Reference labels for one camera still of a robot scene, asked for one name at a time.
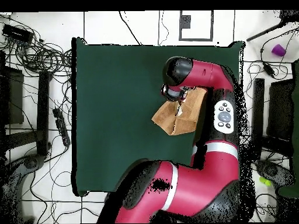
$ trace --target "green mat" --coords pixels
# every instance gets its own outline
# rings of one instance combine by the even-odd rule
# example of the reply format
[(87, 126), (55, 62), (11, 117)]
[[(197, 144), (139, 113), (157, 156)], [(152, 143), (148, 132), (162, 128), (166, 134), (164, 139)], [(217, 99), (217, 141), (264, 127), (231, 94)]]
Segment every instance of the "green mat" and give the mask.
[(242, 46), (85, 45), (77, 38), (77, 190), (115, 191), (141, 158), (189, 165), (194, 133), (169, 136), (151, 120), (165, 103), (162, 68), (170, 57), (190, 57), (226, 65), (239, 79)]

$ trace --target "tripod leg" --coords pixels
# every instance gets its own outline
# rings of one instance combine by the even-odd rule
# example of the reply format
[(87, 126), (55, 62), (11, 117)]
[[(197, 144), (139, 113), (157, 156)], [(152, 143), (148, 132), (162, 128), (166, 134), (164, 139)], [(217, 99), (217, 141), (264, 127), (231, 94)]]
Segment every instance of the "tripod leg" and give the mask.
[(254, 39), (256, 39), (256, 38), (258, 38), (258, 37), (260, 37), (260, 36), (263, 36), (264, 34), (266, 34), (266, 33), (268, 33), (268, 32), (271, 32), (271, 31), (274, 31), (275, 29), (279, 29), (279, 28), (283, 27), (285, 24), (286, 24), (286, 23), (280, 22), (279, 24), (275, 25), (274, 27), (271, 27), (271, 28), (269, 28), (269, 29), (266, 29), (265, 31), (260, 32), (260, 33), (258, 33), (258, 34), (256, 34), (256, 35), (254, 35), (254, 36), (248, 38), (246, 41), (249, 42), (249, 41), (251, 41), (251, 40), (254, 40)]

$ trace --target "power strip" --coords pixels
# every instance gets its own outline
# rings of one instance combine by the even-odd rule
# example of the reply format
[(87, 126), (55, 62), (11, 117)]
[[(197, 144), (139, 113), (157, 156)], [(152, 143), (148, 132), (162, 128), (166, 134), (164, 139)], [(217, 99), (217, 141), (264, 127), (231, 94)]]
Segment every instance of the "power strip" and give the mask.
[(62, 111), (58, 108), (53, 109), (54, 118), (56, 119), (56, 127), (59, 131), (59, 134), (62, 137), (62, 142), (65, 147), (69, 147), (71, 145), (71, 140), (68, 136), (67, 127), (64, 122), (64, 117)]

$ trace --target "black border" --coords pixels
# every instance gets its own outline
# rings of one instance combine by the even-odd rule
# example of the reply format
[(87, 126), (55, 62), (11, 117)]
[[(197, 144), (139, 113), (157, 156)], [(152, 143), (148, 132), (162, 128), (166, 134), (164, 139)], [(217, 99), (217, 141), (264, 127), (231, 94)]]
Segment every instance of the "black border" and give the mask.
[(214, 35), (214, 11), (211, 10), (211, 29), (210, 29), (210, 38), (182, 38), (182, 13), (183, 11), (180, 10), (180, 25), (179, 25), (179, 41), (213, 41), (213, 35)]

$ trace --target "white stripe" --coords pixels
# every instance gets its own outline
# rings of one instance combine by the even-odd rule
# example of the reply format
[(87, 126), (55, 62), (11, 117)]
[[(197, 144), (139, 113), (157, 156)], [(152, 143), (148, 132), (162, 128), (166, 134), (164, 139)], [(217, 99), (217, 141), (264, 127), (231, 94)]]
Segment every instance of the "white stripe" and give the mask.
[(237, 149), (228, 143), (224, 143), (224, 142), (207, 143), (207, 152), (212, 152), (212, 151), (228, 153), (230, 155), (235, 156), (238, 159)]
[(197, 146), (194, 145), (194, 146), (193, 146), (193, 150), (192, 150), (192, 155), (194, 155), (196, 152), (197, 152)]
[(176, 186), (178, 185), (178, 178), (179, 178), (178, 169), (176, 168), (175, 165), (173, 165), (173, 164), (171, 164), (171, 165), (172, 165), (171, 187), (169, 189), (166, 202), (162, 208), (163, 211), (167, 211), (168, 208), (170, 207), (172, 200), (175, 197)]

